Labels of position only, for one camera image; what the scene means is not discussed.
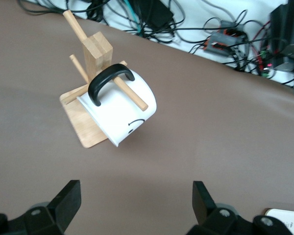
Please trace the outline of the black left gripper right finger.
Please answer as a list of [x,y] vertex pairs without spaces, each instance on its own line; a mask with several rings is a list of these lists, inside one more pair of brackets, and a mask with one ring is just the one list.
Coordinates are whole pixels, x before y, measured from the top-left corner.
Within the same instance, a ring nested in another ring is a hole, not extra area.
[[290,235],[278,219],[258,215],[252,222],[233,210],[217,206],[202,181],[193,182],[192,206],[197,219],[188,235]]

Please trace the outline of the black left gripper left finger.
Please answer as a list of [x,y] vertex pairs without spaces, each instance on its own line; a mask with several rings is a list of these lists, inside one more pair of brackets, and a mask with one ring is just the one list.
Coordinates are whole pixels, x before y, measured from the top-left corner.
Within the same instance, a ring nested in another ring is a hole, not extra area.
[[45,206],[30,208],[10,221],[0,213],[0,235],[63,235],[80,206],[80,181],[71,180]]

